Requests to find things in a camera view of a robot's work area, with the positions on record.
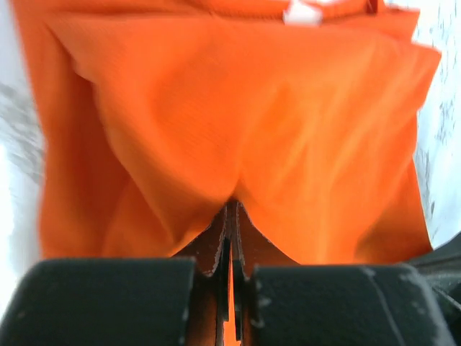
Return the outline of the orange t shirt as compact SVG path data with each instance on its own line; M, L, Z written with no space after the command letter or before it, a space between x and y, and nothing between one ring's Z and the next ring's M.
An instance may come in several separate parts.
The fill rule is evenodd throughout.
M13 1L43 135L42 262L3 345L185 345L195 261L230 204L257 345L451 345L408 260L431 249L413 155L441 61L384 1Z

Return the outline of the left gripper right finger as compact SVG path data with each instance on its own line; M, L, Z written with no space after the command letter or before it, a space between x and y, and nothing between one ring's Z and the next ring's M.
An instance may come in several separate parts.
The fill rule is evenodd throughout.
M255 303L251 287L254 268L292 267L298 263L280 251L251 222L240 203L230 204L231 251L233 269L233 307L236 339L242 345L253 341L251 313Z

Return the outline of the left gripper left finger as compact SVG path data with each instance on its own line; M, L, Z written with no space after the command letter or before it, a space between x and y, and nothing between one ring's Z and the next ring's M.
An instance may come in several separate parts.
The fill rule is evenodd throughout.
M224 344L231 247L226 221L227 208L223 207L205 231L174 255L195 261L185 345Z

